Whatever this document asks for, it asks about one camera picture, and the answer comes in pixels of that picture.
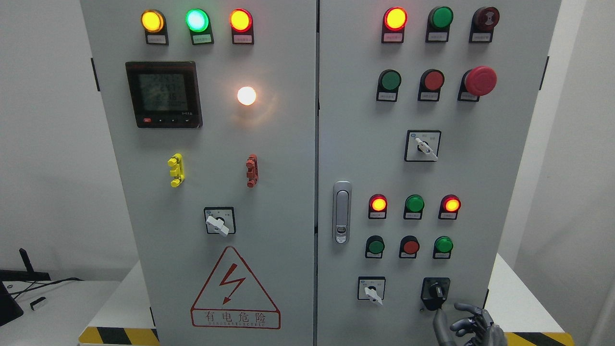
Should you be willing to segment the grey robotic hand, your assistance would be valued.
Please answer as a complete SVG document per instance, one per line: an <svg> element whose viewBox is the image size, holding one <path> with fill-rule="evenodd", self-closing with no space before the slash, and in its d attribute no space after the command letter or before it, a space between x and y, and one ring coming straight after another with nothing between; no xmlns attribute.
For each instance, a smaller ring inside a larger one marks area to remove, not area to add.
<svg viewBox="0 0 615 346"><path fill-rule="evenodd" d="M451 325L447 324L447 315L442 309L436 311L433 318L433 331L440 346L455 346L456 343L449 331L455 332L457 337L474 334L466 346L507 346L508 341L501 327L494 323L487 309L470 304L455 303L455 309L469 312L470 317L457 320Z"/></svg>

